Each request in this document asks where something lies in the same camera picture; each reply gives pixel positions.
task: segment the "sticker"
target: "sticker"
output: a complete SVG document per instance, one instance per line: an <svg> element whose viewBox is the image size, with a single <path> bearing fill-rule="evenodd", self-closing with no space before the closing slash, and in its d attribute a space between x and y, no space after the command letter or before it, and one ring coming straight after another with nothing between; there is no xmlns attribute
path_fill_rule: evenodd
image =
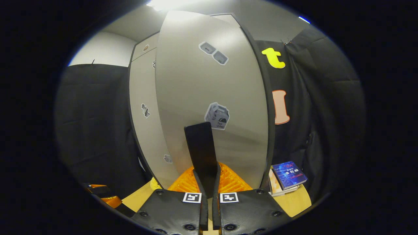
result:
<svg viewBox="0 0 418 235"><path fill-rule="evenodd" d="M171 158L171 156L170 156L170 155L164 154L164 160L165 160L167 163L173 163L173 159Z"/></svg>
<svg viewBox="0 0 418 235"><path fill-rule="evenodd" d="M235 193L221 193L219 196L220 196L221 203L239 202L236 192Z"/></svg>
<svg viewBox="0 0 418 235"><path fill-rule="evenodd" d="M207 42L202 42L201 44L199 44L199 49L201 49L204 53L208 55L212 55L216 51L216 49Z"/></svg>
<svg viewBox="0 0 418 235"><path fill-rule="evenodd" d="M201 199L202 199L202 193L185 193L183 202L200 203Z"/></svg>
<svg viewBox="0 0 418 235"><path fill-rule="evenodd" d="M290 121L289 115L286 112L285 103L286 92L283 90L273 91L273 102L274 102L274 124L280 125Z"/></svg>
<svg viewBox="0 0 418 235"><path fill-rule="evenodd" d="M148 112L148 107L145 104L141 104L142 113L146 118L148 118L151 114Z"/></svg>
<svg viewBox="0 0 418 235"><path fill-rule="evenodd" d="M229 110L227 107L218 104L218 102L214 102L209 105L204 120L205 122L211 123L212 129L225 130L229 118Z"/></svg>
<svg viewBox="0 0 418 235"><path fill-rule="evenodd" d="M284 62L280 62L279 59L277 58L278 56L281 56L280 52L275 51L273 48L267 48L265 50L263 50L261 52L261 54L266 55L267 56L267 60L268 63L276 68L276 69L282 69L285 67L285 63Z"/></svg>
<svg viewBox="0 0 418 235"><path fill-rule="evenodd" d="M228 62L228 57L222 54L220 51L213 54L213 59L215 59L220 65L225 65Z"/></svg>
<svg viewBox="0 0 418 235"><path fill-rule="evenodd" d="M222 52L218 51L218 49L214 48L211 44L205 41L199 44L199 49L212 56L212 58L220 65L225 65L229 60L226 55L222 54Z"/></svg>

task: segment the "orange object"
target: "orange object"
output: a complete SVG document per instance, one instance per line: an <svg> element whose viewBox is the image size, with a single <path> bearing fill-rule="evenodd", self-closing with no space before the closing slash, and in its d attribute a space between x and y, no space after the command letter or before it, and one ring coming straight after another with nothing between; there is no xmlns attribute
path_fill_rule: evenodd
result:
<svg viewBox="0 0 418 235"><path fill-rule="evenodd" d="M221 166L218 193L240 192L252 188L227 165L218 162ZM179 176L168 188L170 191L199 193L199 186L194 178L193 167L190 167Z"/></svg>
<svg viewBox="0 0 418 235"><path fill-rule="evenodd" d="M221 166L218 193L230 193L252 190L252 188L227 165L218 162Z"/></svg>
<svg viewBox="0 0 418 235"><path fill-rule="evenodd" d="M92 188L96 188L96 187L103 187L103 186L106 186L106 185L103 185L103 184L91 184L91 186L92 186Z"/></svg>
<svg viewBox="0 0 418 235"><path fill-rule="evenodd" d="M116 208L122 204L122 200L118 196L102 198L112 208Z"/></svg>
<svg viewBox="0 0 418 235"><path fill-rule="evenodd" d="M200 193L199 186L193 174L194 167L190 167L181 174L168 188L170 191Z"/></svg>

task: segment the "white door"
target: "white door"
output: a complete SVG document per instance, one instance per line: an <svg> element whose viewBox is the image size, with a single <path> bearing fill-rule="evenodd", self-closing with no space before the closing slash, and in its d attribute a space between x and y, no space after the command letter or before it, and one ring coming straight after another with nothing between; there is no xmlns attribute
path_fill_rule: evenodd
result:
<svg viewBox="0 0 418 235"><path fill-rule="evenodd" d="M206 48L209 54L221 55L205 53L199 48L203 42L216 49ZM267 102L260 68L241 28L198 13L168 12L155 72L161 126L177 172L192 166L184 127L204 122L208 106L217 102L230 115L225 130L212 130L217 160L258 188L267 158Z"/></svg>
<svg viewBox="0 0 418 235"><path fill-rule="evenodd" d="M157 39L155 34L134 48L129 96L133 126L145 161L166 189L180 174L170 160L157 107L154 68Z"/></svg>

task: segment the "ceiling light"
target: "ceiling light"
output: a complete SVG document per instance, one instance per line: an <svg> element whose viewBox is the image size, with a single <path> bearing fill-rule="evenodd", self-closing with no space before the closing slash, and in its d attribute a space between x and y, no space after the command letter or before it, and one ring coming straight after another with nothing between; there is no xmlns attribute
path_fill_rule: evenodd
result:
<svg viewBox="0 0 418 235"><path fill-rule="evenodd" d="M147 6L154 8L156 11L169 10L186 3L197 2L198 0L152 0Z"/></svg>

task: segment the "book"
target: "book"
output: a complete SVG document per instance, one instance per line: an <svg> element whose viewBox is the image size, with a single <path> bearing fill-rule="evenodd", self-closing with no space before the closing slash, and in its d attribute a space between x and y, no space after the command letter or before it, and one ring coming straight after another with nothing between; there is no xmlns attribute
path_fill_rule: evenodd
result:
<svg viewBox="0 0 418 235"><path fill-rule="evenodd" d="M272 165L271 168L279 179L282 190L305 183L308 178L292 161Z"/></svg>
<svg viewBox="0 0 418 235"><path fill-rule="evenodd" d="M281 195L284 195L285 193L293 192L293 191L295 191L299 188L299 185L297 185L295 187L291 187L289 189L282 190L282 188L280 187L279 181L278 181L276 175L273 173L272 169L270 169L270 171L268 173L268 176L269 176L269 181L268 182L270 184L269 194L272 197L281 196Z"/></svg>

